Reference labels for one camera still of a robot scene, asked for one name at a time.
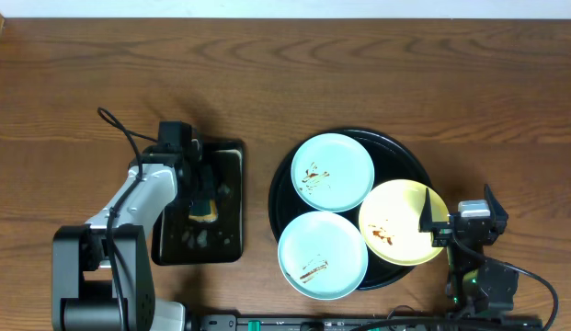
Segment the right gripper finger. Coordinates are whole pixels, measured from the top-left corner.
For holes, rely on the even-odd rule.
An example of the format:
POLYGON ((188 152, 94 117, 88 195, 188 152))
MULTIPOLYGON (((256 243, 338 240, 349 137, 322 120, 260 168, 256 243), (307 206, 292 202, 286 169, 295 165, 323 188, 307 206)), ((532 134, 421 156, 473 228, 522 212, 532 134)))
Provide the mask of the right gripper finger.
POLYGON ((419 232, 433 232, 434 230, 431 199, 428 188, 426 188, 425 191, 424 205, 418 220, 418 230, 419 232))
POLYGON ((495 195, 493 194, 488 184, 484 185, 484 196, 488 204, 492 219, 495 221, 507 221, 508 213, 505 211, 502 205, 497 201, 495 195))

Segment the green yellow sponge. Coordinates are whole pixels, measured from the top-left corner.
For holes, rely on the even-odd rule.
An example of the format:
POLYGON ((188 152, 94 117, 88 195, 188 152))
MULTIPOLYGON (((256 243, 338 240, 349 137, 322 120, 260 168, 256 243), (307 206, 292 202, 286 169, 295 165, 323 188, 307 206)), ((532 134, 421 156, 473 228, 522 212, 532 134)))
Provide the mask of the green yellow sponge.
POLYGON ((219 216, 214 200, 196 200, 190 207, 188 218, 199 223, 214 223, 219 216))

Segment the yellow plate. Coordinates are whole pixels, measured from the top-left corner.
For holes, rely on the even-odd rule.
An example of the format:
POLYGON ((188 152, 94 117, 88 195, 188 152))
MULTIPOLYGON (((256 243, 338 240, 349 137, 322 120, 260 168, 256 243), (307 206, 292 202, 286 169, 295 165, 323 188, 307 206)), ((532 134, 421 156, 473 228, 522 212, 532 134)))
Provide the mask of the yellow plate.
POLYGON ((429 262, 442 249, 432 245, 432 234, 419 231, 419 217, 429 197, 435 222, 449 220, 438 193, 408 179, 386 181, 375 187, 360 206, 359 227, 367 247, 382 260, 399 266, 429 262))

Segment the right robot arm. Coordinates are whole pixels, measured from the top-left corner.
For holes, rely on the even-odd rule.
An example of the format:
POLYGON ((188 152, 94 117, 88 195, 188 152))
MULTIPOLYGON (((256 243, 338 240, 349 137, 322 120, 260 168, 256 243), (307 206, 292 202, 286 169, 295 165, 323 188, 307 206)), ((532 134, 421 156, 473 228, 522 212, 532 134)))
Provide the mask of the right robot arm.
POLYGON ((505 232, 507 212, 485 186, 482 200, 462 201, 447 221, 437 221, 432 215, 431 194, 428 188, 418 230, 431 234, 432 246, 447 250, 450 270, 446 292, 455 302, 450 317, 498 319, 514 308, 519 273, 492 262, 484 255, 484 247, 505 232))

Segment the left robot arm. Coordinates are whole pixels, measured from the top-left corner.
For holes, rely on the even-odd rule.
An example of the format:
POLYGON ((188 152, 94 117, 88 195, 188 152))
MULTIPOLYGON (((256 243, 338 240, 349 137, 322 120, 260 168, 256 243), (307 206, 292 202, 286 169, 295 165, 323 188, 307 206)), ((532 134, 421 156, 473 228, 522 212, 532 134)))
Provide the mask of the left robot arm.
POLYGON ((159 137, 137 154, 109 203, 52 239, 55 330, 183 330, 186 307, 158 299, 146 239, 170 207, 198 192, 202 144, 159 137))

